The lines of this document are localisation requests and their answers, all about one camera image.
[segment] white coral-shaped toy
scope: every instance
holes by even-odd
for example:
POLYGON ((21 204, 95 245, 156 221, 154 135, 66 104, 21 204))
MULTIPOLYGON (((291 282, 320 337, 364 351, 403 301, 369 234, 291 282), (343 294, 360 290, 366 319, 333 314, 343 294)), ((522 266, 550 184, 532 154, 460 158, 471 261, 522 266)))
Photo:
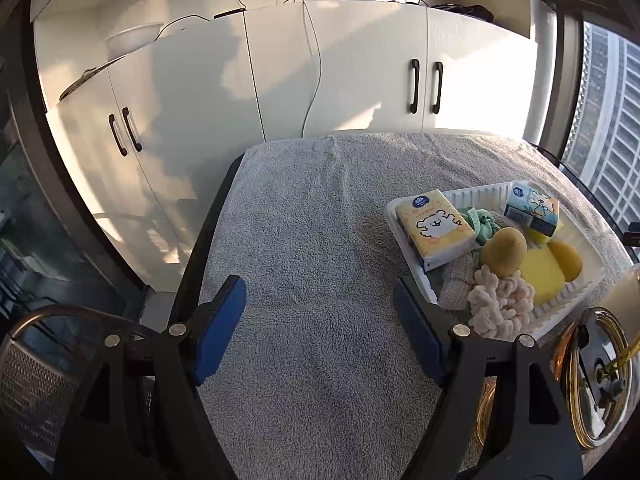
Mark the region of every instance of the white coral-shaped toy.
POLYGON ((519 270, 504 280, 483 265, 474 273, 477 285, 468 294, 472 317, 469 325, 481 336, 511 340, 530 323, 533 286, 519 270))

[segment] gray towel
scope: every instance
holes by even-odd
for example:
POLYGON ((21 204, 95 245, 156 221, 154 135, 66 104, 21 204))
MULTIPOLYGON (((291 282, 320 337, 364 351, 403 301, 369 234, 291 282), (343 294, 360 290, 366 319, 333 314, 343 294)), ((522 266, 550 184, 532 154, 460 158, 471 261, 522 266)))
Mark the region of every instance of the gray towel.
MULTIPOLYGON (((526 143, 355 134, 247 151, 220 215, 200 297, 210 300, 231 273, 247 282, 247 305, 220 369, 199 388, 239 478, 400 477, 440 390, 396 319, 392 289, 409 270, 383 207, 431 189, 526 178, 545 183, 593 235, 605 261, 604 280, 574 319, 630 259, 580 192, 526 143)), ((466 466, 477 451, 472 444, 466 466)), ((586 460, 593 463, 599 453, 586 460)))

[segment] building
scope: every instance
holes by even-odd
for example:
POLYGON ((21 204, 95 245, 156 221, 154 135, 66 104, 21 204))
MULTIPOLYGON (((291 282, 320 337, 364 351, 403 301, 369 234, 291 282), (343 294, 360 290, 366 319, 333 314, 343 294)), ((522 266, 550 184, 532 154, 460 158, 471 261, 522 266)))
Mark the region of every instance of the building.
POLYGON ((584 24, 582 81, 562 158, 618 226, 640 222, 640 48, 584 24))

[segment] cabinet door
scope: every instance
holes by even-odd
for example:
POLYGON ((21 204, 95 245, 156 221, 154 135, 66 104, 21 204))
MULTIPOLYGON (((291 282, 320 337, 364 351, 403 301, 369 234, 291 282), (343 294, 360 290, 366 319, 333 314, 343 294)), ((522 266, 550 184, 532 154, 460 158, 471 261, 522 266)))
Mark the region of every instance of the cabinet door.
POLYGON ((175 292, 188 257, 136 160, 107 71, 60 101, 47 121, 80 196, 118 252, 145 283, 175 292))
POLYGON ((322 77, 305 135, 419 132, 426 81, 425 8, 338 0, 306 4, 318 35, 322 77), (414 66, 420 75, 412 113, 414 66))
POLYGON ((521 139, 536 72, 536 42, 468 16, 427 12, 429 83, 423 130, 477 130, 521 139), (438 102, 440 110, 434 113, 438 102))
POLYGON ((264 142, 243 16, 193 25, 108 71, 133 153, 190 251, 229 165, 264 142))
POLYGON ((244 13, 266 140, 302 137, 318 84, 318 48, 301 2, 244 13))

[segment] blue gripper pad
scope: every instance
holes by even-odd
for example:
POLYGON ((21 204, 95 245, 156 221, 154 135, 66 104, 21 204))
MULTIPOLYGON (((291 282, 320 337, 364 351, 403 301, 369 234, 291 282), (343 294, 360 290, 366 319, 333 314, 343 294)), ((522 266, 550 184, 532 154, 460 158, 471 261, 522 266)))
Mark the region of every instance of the blue gripper pad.
POLYGON ((394 306, 398 319, 409 338, 411 348, 426 375, 443 388, 447 379, 446 353, 441 340, 427 322, 420 306, 407 290, 402 280, 394 289, 394 306))
POLYGON ((213 301, 200 305, 191 317, 189 326, 193 328, 198 341, 191 375, 197 386, 218 371, 222 356, 231 341, 245 304, 244 280, 239 276, 230 276, 213 301))

